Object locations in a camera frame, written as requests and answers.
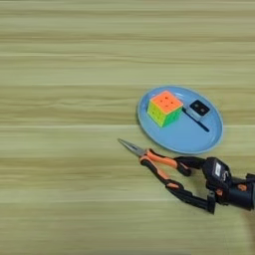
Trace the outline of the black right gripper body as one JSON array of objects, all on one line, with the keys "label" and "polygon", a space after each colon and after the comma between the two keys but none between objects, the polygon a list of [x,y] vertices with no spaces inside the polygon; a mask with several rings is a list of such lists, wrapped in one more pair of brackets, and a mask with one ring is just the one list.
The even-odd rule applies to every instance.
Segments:
[{"label": "black right gripper body", "polygon": [[246,210],[255,208],[255,175],[247,173],[245,178],[232,176],[229,172],[218,173],[217,202]]}]

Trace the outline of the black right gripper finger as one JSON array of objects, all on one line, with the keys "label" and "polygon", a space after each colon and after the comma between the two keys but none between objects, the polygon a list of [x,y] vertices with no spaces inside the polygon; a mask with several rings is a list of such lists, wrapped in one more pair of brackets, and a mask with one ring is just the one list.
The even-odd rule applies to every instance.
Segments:
[{"label": "black right gripper finger", "polygon": [[199,169],[205,162],[204,158],[197,156],[178,156],[175,160],[185,169]]},{"label": "black right gripper finger", "polygon": [[195,207],[204,209],[205,211],[213,214],[215,211],[216,198],[215,193],[210,191],[207,194],[207,198],[203,199],[198,196],[193,195],[191,192],[178,189],[174,192],[174,195],[179,198],[181,201],[193,205]]}]

